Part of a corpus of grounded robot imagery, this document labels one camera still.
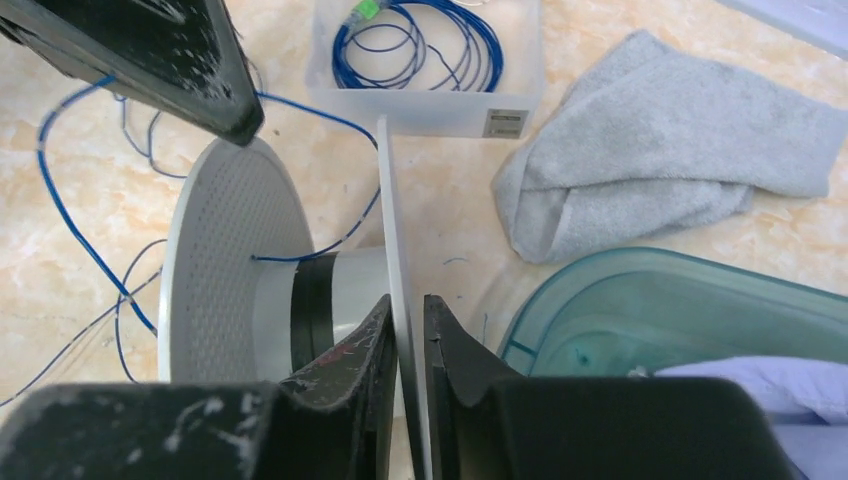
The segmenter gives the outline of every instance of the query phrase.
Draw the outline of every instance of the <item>purple fabric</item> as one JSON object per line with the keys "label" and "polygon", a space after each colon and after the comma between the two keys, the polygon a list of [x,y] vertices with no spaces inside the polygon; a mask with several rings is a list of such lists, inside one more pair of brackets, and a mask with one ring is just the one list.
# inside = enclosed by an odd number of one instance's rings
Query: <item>purple fabric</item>
{"label": "purple fabric", "polygon": [[660,370],[741,386],[769,417],[795,466],[810,480],[848,480],[848,365],[785,357],[737,357]]}

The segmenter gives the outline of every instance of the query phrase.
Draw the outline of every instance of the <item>gray towel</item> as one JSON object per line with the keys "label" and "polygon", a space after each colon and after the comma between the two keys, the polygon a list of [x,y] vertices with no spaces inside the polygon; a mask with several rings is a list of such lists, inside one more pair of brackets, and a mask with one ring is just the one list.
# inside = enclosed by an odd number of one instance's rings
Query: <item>gray towel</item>
{"label": "gray towel", "polygon": [[824,197],[848,112],[636,32],[495,180],[513,248],[556,263],[750,209]]}

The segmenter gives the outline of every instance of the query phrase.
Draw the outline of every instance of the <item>cable bundle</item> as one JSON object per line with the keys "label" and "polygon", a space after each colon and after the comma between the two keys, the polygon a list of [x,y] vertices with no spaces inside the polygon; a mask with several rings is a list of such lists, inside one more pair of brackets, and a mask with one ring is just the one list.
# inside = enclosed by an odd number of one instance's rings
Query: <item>cable bundle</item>
{"label": "cable bundle", "polygon": [[[408,5],[433,8],[456,25],[465,39],[465,47],[455,64],[449,65],[442,53],[426,42],[412,14],[405,7]],[[378,23],[359,28],[382,10],[400,15],[409,24],[408,27],[404,29],[390,23]],[[362,45],[358,37],[375,29],[398,30],[405,38],[388,48],[376,49]],[[381,79],[369,78],[350,65],[348,47],[351,44],[369,53],[392,52],[412,44],[413,53],[409,62],[396,75]],[[430,90],[442,89],[446,85],[450,85],[450,90],[463,92],[494,92],[497,88],[504,68],[504,55],[498,36],[485,20],[451,0],[363,0],[339,28],[333,41],[333,76],[339,88],[403,89],[424,68],[428,50],[436,54],[448,71],[448,75],[430,87]]]}
{"label": "cable bundle", "polygon": [[[358,131],[359,133],[363,134],[366,138],[368,138],[368,140],[371,142],[372,145],[374,145],[375,148],[377,147],[377,140],[374,138],[374,136],[371,135],[363,127],[361,127],[361,126],[359,126],[359,125],[357,125],[353,122],[350,122],[348,120],[345,120],[343,118],[337,117],[335,115],[332,115],[332,114],[329,114],[329,113],[326,113],[326,112],[322,112],[322,111],[314,109],[314,108],[307,107],[305,105],[301,105],[300,103],[288,100],[286,98],[279,97],[277,95],[273,95],[273,94],[265,92],[264,91],[264,82],[263,82],[263,79],[262,79],[262,75],[259,72],[259,69],[249,59],[247,59],[247,62],[249,64],[249,67],[254,69],[255,72],[256,72],[257,83],[258,83],[258,86],[259,86],[259,90],[256,92],[256,95],[260,98],[260,101],[270,100],[270,101],[273,101],[273,102],[282,103],[284,105],[296,108],[296,109],[301,110],[303,112],[310,113],[310,114],[313,114],[313,115],[317,115],[319,117],[340,123],[342,125],[346,125],[346,126],[352,128],[352,129]],[[100,316],[98,316],[96,319],[94,319],[91,323],[89,323],[85,328],[80,330],[57,354],[55,354],[53,356],[53,358],[47,363],[47,365],[44,368],[41,369],[41,371],[38,374],[35,375],[35,377],[33,377],[26,385],[24,385],[23,388],[18,390],[14,395],[10,396],[9,398],[0,400],[0,408],[11,404],[13,401],[15,401],[21,395],[26,393],[30,388],[32,388],[36,383],[38,383],[44,377],[44,375],[53,367],[53,365],[55,365],[56,362],[58,362],[59,359],[62,358],[62,356],[65,355],[65,353],[68,352],[68,350],[71,348],[71,346],[73,346],[74,343],[76,343],[87,332],[91,331],[96,325],[98,325],[100,322],[102,322],[104,319],[106,319],[113,312],[115,314],[115,344],[116,344],[116,347],[117,347],[117,350],[118,350],[118,358],[121,361],[121,367],[123,368],[124,373],[127,376],[127,379],[129,381],[135,383],[136,379],[132,375],[132,373],[129,371],[129,367],[126,363],[126,359],[124,358],[124,352],[123,352],[122,343],[121,343],[120,310],[121,310],[121,305],[124,304],[124,303],[129,303],[130,307],[136,313],[136,315],[139,317],[139,319],[144,324],[144,326],[147,327],[147,329],[150,330],[154,335],[157,334],[156,327],[150,322],[150,320],[148,320],[148,318],[141,311],[141,308],[136,303],[135,299],[133,298],[133,295],[139,293],[142,289],[144,289],[145,287],[150,285],[156,278],[158,278],[159,275],[161,274],[161,268],[158,271],[156,271],[156,273],[154,273],[150,278],[148,278],[147,281],[144,282],[141,286],[139,286],[138,288],[136,288],[132,291],[128,291],[128,289],[126,287],[126,283],[127,283],[127,280],[129,279],[130,273],[135,268],[135,266],[138,264],[138,262],[141,260],[141,258],[144,256],[144,254],[147,253],[154,246],[159,245],[161,243],[164,243],[165,240],[164,239],[156,240],[156,241],[148,244],[146,247],[144,247],[138,253],[138,255],[133,259],[132,263],[130,263],[129,269],[127,270],[127,273],[124,275],[123,281],[118,280],[118,278],[114,274],[114,272],[108,267],[108,265],[106,265],[106,263],[103,261],[102,257],[99,255],[99,253],[86,240],[86,238],[83,236],[82,232],[79,231],[76,224],[71,219],[70,214],[68,213],[68,210],[65,208],[65,204],[62,201],[62,198],[59,195],[58,190],[56,189],[56,185],[53,182],[53,179],[50,175],[49,167],[47,165],[47,154],[46,154],[47,138],[48,138],[50,130],[52,129],[56,120],[61,116],[62,113],[67,111],[77,101],[79,101],[82,98],[94,93],[95,91],[97,91],[98,89],[100,89],[102,87],[105,87],[105,86],[112,84],[113,82],[115,82],[115,78],[113,76],[111,76],[111,75],[106,76],[103,79],[101,79],[100,81],[98,81],[98,82],[96,82],[92,85],[88,85],[88,86],[81,88],[80,90],[76,91],[75,93],[73,93],[69,97],[62,100],[59,105],[57,105],[51,112],[49,112],[48,115],[45,117],[45,119],[44,119],[44,121],[43,121],[43,123],[42,123],[42,125],[41,125],[41,127],[39,128],[39,131],[38,131],[37,146],[36,146],[36,158],[38,160],[38,166],[39,166],[39,169],[41,171],[42,177],[43,177],[44,182],[47,186],[48,193],[50,194],[51,198],[53,199],[53,202],[56,205],[56,208],[59,210],[59,213],[62,216],[62,219],[65,221],[65,224],[67,225],[67,227],[71,230],[71,233],[74,235],[74,237],[76,237],[76,239],[82,244],[82,246],[85,248],[86,252],[92,257],[92,259],[94,259],[95,263],[97,263],[97,265],[106,274],[106,276],[109,278],[109,280],[118,289],[119,294],[118,294],[117,302],[115,303],[115,305],[111,306],[109,309],[107,309],[105,312],[103,312]],[[184,176],[181,176],[181,175],[175,175],[175,174],[171,174],[171,173],[162,171],[161,169],[159,169],[157,167],[156,162],[153,158],[153,131],[154,131],[156,124],[158,123],[158,121],[161,117],[162,112],[161,111],[157,112],[156,115],[151,120],[151,122],[148,124],[148,127],[147,127],[147,148],[144,149],[132,138],[132,136],[129,134],[129,132],[127,130],[127,126],[128,126],[127,125],[128,124],[127,102],[128,102],[128,99],[126,97],[116,95],[116,94],[113,94],[113,98],[121,106],[121,130],[124,134],[124,137],[129,142],[130,146],[132,146],[132,148],[136,152],[138,152],[140,155],[147,158],[148,163],[153,168],[153,170],[155,170],[156,172],[158,172],[162,175],[171,177],[171,178],[185,178]],[[324,249],[321,249],[321,250],[319,250],[315,253],[303,255],[303,256],[300,256],[300,257],[283,258],[283,257],[253,256],[253,257],[251,257],[251,259],[257,260],[257,261],[268,261],[268,262],[299,262],[301,260],[307,260],[307,259],[310,259],[310,258],[315,258],[317,256],[320,256],[320,255],[338,247],[344,241],[346,241],[348,238],[350,238],[359,229],[359,227],[362,225],[362,222],[365,220],[365,217],[367,217],[369,212],[371,212],[371,210],[374,208],[379,197],[380,197],[380,189],[378,187],[376,192],[374,193],[374,195],[372,195],[371,199],[369,200],[368,204],[366,205],[365,211],[362,213],[360,218],[354,223],[353,227],[341,239],[339,239],[338,241],[336,241],[335,243],[333,243],[332,245],[330,245],[327,248],[324,248]]]}

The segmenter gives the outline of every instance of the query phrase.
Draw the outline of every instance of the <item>teal lid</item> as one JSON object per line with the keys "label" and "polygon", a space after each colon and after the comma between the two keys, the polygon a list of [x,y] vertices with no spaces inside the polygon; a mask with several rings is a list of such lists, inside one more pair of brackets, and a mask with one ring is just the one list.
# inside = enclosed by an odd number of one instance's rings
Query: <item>teal lid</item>
{"label": "teal lid", "polygon": [[543,283],[499,354],[532,376],[651,373],[740,355],[848,363],[848,297],[666,250],[609,250]]}

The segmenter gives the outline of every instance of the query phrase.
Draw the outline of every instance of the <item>barcode label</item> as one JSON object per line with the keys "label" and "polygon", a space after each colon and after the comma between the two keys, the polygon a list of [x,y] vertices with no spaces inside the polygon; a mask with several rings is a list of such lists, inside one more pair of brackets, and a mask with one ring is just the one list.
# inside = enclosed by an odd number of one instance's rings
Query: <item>barcode label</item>
{"label": "barcode label", "polygon": [[489,109],[483,138],[520,138],[529,114],[527,110]]}

